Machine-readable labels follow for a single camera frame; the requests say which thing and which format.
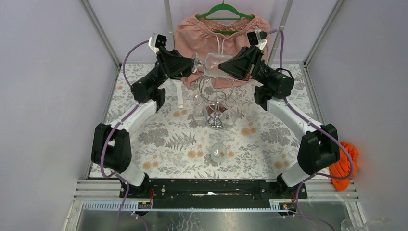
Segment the clear wine glass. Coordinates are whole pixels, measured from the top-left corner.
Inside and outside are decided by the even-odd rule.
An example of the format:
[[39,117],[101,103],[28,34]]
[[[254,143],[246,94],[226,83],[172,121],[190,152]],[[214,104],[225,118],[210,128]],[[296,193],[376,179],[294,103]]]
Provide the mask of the clear wine glass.
[[221,163],[227,158],[227,147],[219,142],[215,143],[210,149],[210,157],[216,163]]
[[193,95],[190,99],[190,104],[193,106],[193,118],[200,126],[205,124],[208,116],[204,103],[201,95]]
[[238,106],[237,102],[233,98],[229,98],[225,101],[224,103],[225,111],[222,113],[221,116],[221,121],[224,128],[229,129],[234,127],[237,120],[237,115],[235,112],[237,106]]
[[193,64],[191,71],[194,74],[204,74],[207,77],[229,77],[225,71],[219,69],[219,65],[224,63],[233,57],[227,54],[220,53],[208,53],[204,60],[199,59],[198,53],[194,53],[192,56]]

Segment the chrome wine glass rack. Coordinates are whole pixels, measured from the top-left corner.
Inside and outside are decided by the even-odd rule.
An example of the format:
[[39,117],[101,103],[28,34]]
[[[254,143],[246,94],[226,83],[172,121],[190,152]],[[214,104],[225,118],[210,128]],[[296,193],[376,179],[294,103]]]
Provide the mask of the chrome wine glass rack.
[[214,130],[224,129],[222,114],[227,110],[225,103],[232,98],[234,85],[229,77],[209,77],[201,75],[198,92],[207,110],[205,125]]

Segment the clear wine glass front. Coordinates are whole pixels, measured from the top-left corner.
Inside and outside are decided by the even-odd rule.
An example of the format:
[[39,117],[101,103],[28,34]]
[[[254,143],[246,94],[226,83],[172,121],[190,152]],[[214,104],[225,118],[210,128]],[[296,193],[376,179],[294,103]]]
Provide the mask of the clear wine glass front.
[[238,106],[237,102],[233,98],[229,98],[225,101],[224,103],[225,111],[222,113],[221,116],[221,121],[224,128],[229,129],[234,127],[237,120],[237,115],[235,112],[237,106]]

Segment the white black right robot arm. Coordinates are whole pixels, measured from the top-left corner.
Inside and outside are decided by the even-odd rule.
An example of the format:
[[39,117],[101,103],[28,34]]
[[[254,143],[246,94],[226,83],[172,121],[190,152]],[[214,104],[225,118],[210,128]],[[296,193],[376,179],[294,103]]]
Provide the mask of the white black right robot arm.
[[277,177],[278,196],[288,198],[300,182],[340,160],[337,129],[313,120],[290,104],[287,97],[294,87],[291,72],[269,67],[262,55],[257,46],[244,47],[218,67],[235,79],[259,82],[255,103],[281,120],[300,141],[296,163]]

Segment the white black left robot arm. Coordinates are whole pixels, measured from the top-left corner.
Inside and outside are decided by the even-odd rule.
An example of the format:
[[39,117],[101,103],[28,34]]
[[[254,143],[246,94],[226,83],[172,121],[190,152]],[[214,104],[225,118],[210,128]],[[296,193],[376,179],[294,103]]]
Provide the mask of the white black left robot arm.
[[135,106],[113,123],[100,123],[95,128],[91,151],[91,161],[100,166],[101,173],[106,168],[112,171],[131,185],[131,192],[138,198],[149,193],[149,185],[144,181],[148,176],[132,162],[130,136],[163,106],[166,92],[161,85],[168,79],[189,76],[195,62],[163,46],[157,48],[156,58],[154,68],[130,87]]

